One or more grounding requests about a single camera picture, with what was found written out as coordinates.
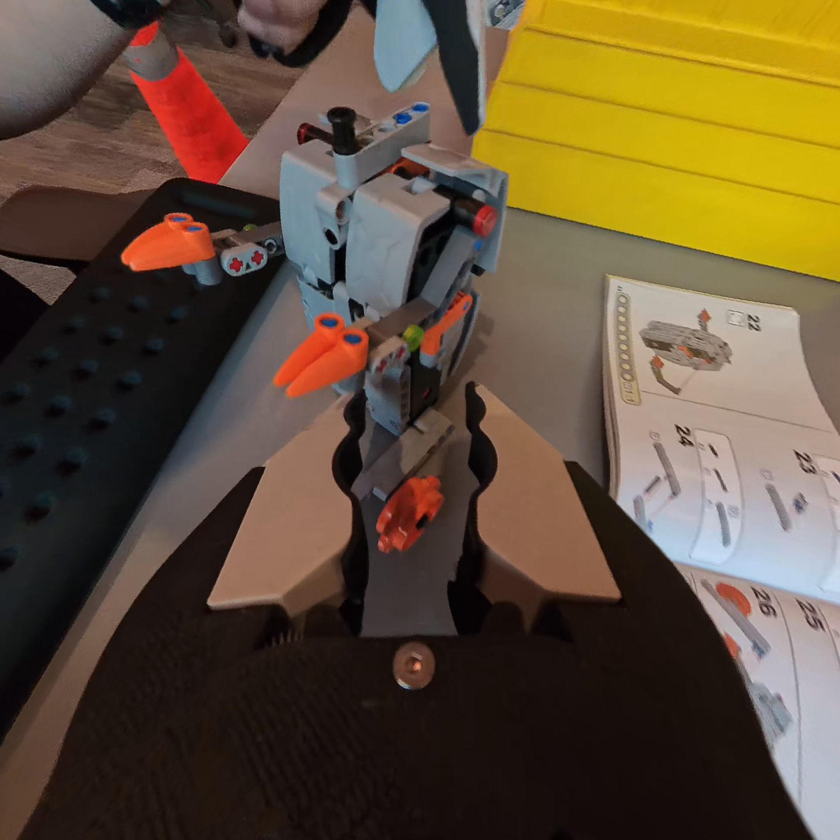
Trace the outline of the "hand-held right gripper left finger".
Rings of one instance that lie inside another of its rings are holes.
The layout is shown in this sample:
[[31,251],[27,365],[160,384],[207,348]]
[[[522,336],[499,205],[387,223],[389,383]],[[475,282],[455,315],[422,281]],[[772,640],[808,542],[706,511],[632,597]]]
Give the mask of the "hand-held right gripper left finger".
[[211,610],[279,606],[298,618],[330,603],[363,612],[368,542],[352,486],[364,428],[364,398],[342,396],[265,462]]

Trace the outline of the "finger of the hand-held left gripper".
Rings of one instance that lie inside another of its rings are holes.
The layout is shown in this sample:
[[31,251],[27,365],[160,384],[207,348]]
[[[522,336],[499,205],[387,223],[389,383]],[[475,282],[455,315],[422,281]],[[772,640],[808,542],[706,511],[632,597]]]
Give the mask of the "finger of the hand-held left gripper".
[[403,89],[437,56],[468,136],[487,112],[487,14],[481,1],[377,2],[374,64],[383,87]]

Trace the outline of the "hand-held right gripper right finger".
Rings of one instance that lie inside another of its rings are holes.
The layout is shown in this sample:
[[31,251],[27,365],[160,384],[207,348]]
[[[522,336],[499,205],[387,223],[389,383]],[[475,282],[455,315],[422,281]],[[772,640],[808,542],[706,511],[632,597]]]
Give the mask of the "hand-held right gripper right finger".
[[489,388],[465,386],[467,466],[477,486],[448,604],[458,634],[513,604],[526,629],[551,604],[622,600],[561,452]]

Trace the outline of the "grey beam with orange gear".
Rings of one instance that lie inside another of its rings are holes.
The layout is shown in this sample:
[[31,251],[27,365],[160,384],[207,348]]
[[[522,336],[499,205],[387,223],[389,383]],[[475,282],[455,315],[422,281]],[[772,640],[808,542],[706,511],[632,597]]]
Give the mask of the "grey beam with orange gear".
[[375,523],[380,552],[405,552],[436,519],[445,501],[441,479],[419,473],[454,428],[446,415],[427,408],[363,467],[353,483],[357,498],[372,497],[383,504]]

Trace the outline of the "grey toy brick robot model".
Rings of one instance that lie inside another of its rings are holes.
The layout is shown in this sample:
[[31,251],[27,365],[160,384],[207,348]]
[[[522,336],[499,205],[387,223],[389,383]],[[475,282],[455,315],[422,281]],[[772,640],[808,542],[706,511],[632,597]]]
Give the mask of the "grey toy brick robot model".
[[374,121],[346,107],[303,122],[281,157],[280,221],[212,232],[169,213],[121,254],[134,272],[182,268],[203,286],[284,256],[311,334],[275,375],[288,396],[361,392],[400,436],[438,401],[470,341],[474,278],[497,266],[509,175],[431,141],[416,101]]

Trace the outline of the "person's left forearm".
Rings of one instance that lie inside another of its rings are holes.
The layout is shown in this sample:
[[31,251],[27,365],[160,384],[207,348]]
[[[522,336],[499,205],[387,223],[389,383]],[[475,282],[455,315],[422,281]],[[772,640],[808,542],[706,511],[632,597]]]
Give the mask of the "person's left forearm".
[[2,1],[1,139],[38,130],[67,112],[167,5]]

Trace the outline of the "person's left hand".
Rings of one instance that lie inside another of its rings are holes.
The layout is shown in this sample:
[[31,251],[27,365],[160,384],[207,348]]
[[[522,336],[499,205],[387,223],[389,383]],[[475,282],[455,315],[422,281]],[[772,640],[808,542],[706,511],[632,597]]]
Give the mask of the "person's left hand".
[[287,57],[310,36],[328,5],[328,1],[241,1],[237,22],[257,57]]

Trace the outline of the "orange traffic cone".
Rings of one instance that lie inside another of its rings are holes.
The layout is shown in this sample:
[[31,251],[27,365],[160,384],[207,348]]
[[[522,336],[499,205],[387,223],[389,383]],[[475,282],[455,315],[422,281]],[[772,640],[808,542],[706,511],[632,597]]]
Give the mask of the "orange traffic cone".
[[159,22],[142,27],[123,57],[186,175],[218,183],[249,141],[193,63]]

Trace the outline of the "open instruction booklet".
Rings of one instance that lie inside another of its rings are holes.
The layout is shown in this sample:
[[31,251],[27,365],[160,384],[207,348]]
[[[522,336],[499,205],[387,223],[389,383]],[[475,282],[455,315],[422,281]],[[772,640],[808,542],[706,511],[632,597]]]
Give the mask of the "open instruction booklet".
[[814,838],[839,835],[839,438],[786,307],[605,279],[610,493],[675,563]]

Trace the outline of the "black perforated panel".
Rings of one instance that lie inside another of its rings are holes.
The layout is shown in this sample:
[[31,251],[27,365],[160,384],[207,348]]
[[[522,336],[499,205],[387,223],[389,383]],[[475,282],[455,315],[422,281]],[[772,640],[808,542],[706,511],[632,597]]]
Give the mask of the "black perforated panel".
[[166,182],[2,363],[2,737],[281,262],[202,290],[180,268],[132,272],[121,253],[168,213],[212,232],[280,220],[276,198]]

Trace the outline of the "yellow plastic bin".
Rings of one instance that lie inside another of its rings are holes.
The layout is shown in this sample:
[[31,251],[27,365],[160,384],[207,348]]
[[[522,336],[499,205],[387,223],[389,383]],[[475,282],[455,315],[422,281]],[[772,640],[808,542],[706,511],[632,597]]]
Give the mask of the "yellow plastic bin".
[[510,207],[838,280],[839,2],[526,2],[473,154]]

